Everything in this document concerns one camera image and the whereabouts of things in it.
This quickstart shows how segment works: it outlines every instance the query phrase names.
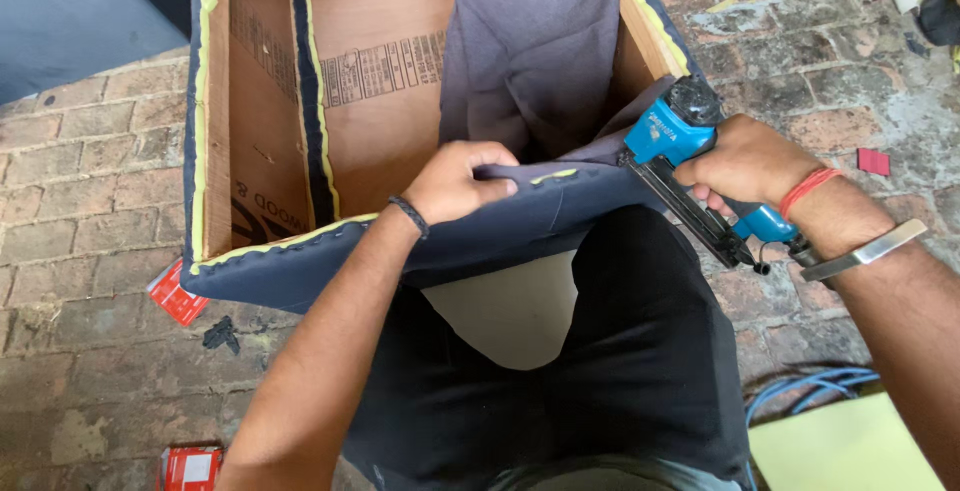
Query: metal bangle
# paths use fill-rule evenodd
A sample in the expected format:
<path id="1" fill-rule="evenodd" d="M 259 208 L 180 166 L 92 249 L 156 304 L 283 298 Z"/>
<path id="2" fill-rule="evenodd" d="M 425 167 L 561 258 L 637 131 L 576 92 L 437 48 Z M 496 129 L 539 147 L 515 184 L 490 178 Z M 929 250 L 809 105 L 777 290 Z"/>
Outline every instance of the metal bangle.
<path id="1" fill-rule="evenodd" d="M 803 276 L 803 280 L 807 282 L 835 276 L 853 266 L 870 264 L 874 260 L 877 260 L 926 231 L 927 225 L 924 225 L 923 221 L 911 219 L 883 234 L 881 237 L 870 241 L 870 243 L 859 249 L 838 256 L 833 260 L 822 262 L 816 266 L 810 266 L 800 272 L 800 274 Z"/>

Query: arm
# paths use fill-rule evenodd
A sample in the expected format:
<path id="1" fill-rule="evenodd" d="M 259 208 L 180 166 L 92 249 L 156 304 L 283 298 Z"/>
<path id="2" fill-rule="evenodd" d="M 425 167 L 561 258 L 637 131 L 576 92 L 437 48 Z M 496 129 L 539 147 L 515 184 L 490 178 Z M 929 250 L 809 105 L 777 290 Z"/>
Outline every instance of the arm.
<path id="1" fill-rule="evenodd" d="M 474 180 L 481 164 L 517 165 L 496 143 L 444 146 L 403 193 L 428 225 L 508 197 L 508 179 Z M 257 388 L 218 489 L 330 487 L 403 264 L 420 238 L 389 205 L 320 293 Z"/>
<path id="2" fill-rule="evenodd" d="M 677 167 L 680 183 L 719 206 L 720 197 L 766 202 L 784 195 L 822 165 L 747 116 L 718 129 L 716 148 Z M 831 259 L 896 226 L 846 178 L 799 199 L 791 221 Z M 948 489 L 960 489 L 960 276 L 917 242 L 834 277 L 837 292 L 870 349 L 890 398 Z"/>

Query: brick floor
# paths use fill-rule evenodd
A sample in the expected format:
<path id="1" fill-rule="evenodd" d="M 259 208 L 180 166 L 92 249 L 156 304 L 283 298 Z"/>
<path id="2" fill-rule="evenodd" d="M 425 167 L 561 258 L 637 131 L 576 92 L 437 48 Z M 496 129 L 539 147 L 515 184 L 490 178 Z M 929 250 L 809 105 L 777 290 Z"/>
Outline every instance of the brick floor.
<path id="1" fill-rule="evenodd" d="M 906 49 L 889 2 L 663 0 L 727 109 L 760 117 L 847 171 L 960 266 L 958 80 L 946 50 Z M 183 242 L 186 49 L 0 106 L 0 489 L 149 486 L 162 447 L 228 441 L 298 317 L 227 301 L 188 328 L 145 283 Z M 869 145 L 890 178 L 856 170 Z M 810 361 L 866 363 L 836 296 L 774 273 L 702 263 L 737 331 L 750 389 Z M 204 350 L 231 315 L 243 351 Z M 338 486 L 359 481 L 351 467 Z"/>

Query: black pants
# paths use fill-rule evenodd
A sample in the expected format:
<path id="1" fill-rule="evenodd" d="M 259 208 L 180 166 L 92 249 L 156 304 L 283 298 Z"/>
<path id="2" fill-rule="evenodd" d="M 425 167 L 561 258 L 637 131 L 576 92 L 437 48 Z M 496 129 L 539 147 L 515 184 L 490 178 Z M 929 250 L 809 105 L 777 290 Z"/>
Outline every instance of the black pants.
<path id="1" fill-rule="evenodd" d="M 663 215 L 607 214 L 573 260 L 562 351 L 533 371 L 491 362 L 402 287 L 343 454 L 378 489 L 483 489 L 504 469 L 598 453 L 741 481 L 737 345 L 703 278 Z"/>

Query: hand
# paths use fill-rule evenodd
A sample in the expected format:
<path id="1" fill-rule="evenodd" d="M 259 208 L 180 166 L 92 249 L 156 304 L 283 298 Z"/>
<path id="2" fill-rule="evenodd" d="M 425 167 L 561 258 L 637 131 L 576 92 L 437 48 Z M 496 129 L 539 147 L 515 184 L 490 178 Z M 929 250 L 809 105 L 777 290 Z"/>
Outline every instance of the hand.
<path id="1" fill-rule="evenodd" d="M 519 165 L 498 142 L 450 142 L 440 147 L 402 196 L 427 225 L 436 225 L 517 193 L 517 184 L 510 179 L 474 179 L 474 168 L 484 164 Z"/>
<path id="2" fill-rule="evenodd" d="M 790 189 L 822 167 L 816 157 L 770 126 L 737 114 L 717 127 L 716 146 L 681 163 L 674 178 L 693 185 L 694 196 L 726 215 L 732 212 L 717 193 L 777 207 Z"/>

